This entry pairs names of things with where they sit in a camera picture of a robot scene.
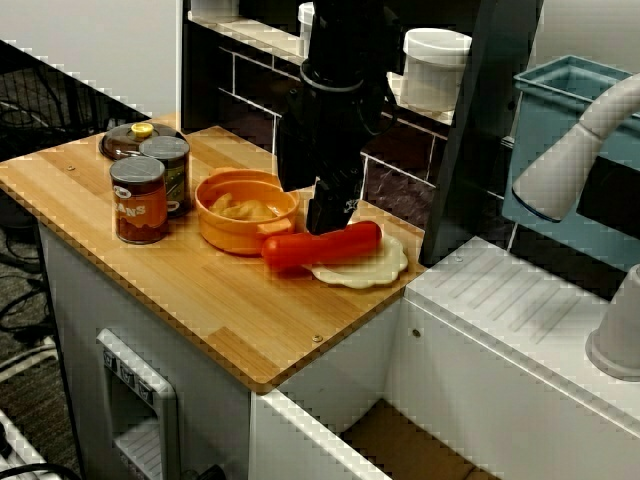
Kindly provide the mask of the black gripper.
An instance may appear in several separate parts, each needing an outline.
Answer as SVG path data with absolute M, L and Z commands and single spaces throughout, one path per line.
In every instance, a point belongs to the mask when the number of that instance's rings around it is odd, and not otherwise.
M 277 174 L 286 191 L 312 186 L 306 230 L 319 235 L 343 229 L 355 211 L 364 167 L 360 153 L 386 133 L 397 110 L 385 76 L 364 81 L 349 92 L 330 92 L 303 84 L 287 96 L 288 109 L 277 126 Z

